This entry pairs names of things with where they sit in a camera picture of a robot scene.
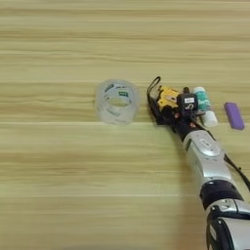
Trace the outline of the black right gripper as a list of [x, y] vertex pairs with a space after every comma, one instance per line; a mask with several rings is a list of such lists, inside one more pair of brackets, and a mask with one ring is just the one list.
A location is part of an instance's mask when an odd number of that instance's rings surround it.
[[167, 125], [172, 127], [172, 131], [176, 133], [183, 141], [185, 137], [194, 131], [205, 131], [205, 128], [200, 125], [196, 118], [195, 111], [182, 115], [179, 110], [172, 111], [169, 105], [160, 108], [155, 99], [149, 99], [149, 108], [155, 118], [157, 125]]

